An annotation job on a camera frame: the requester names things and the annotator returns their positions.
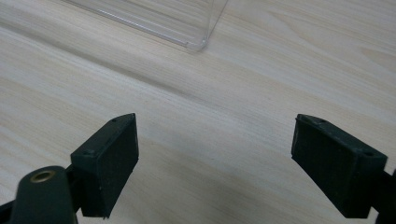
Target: clear acrylic box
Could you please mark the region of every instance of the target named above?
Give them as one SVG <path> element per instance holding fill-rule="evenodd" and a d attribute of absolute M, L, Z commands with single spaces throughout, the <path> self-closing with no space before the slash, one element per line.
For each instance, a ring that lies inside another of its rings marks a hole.
<path fill-rule="evenodd" d="M 114 21 L 202 49 L 227 0 L 64 0 Z"/>

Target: light wood grain surface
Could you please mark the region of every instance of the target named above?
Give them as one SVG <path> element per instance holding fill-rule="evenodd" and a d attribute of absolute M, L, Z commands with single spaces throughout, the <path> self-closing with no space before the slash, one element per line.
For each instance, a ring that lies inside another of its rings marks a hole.
<path fill-rule="evenodd" d="M 374 223 L 344 219 L 290 146 L 305 113 L 396 168 L 396 3 L 230 0 L 190 53 L 60 0 L 0 0 L 0 203 L 132 112 L 140 161 L 110 219 L 82 224 Z"/>

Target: transparent plastic container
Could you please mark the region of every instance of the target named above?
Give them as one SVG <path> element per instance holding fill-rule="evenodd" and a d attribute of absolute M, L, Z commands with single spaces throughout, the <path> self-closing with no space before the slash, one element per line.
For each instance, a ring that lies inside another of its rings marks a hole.
<path fill-rule="evenodd" d="M 64 0 L 114 21 L 202 49 L 227 0 Z"/>

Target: wooden table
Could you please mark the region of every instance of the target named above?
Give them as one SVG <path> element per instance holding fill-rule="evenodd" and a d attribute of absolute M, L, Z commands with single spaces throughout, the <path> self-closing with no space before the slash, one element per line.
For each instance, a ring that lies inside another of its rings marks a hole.
<path fill-rule="evenodd" d="M 135 112 L 140 161 L 110 220 L 344 219 L 290 158 L 295 117 L 326 119 L 396 168 L 394 0 L 230 0 L 190 53 L 60 0 L 0 0 L 0 202 Z"/>

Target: black clamp jaw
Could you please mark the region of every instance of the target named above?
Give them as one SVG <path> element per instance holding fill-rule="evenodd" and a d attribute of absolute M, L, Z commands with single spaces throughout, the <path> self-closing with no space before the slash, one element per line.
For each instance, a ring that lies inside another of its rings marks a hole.
<path fill-rule="evenodd" d="M 84 217 L 109 217 L 138 157 L 135 115 L 114 118 L 71 154 L 67 169 L 26 175 L 15 201 L 0 206 L 0 224 L 76 224 L 79 208 Z"/>
<path fill-rule="evenodd" d="M 298 115 L 292 158 L 348 218 L 367 218 L 371 207 L 377 224 L 396 223 L 396 171 L 384 171 L 388 157 L 330 122 Z"/>

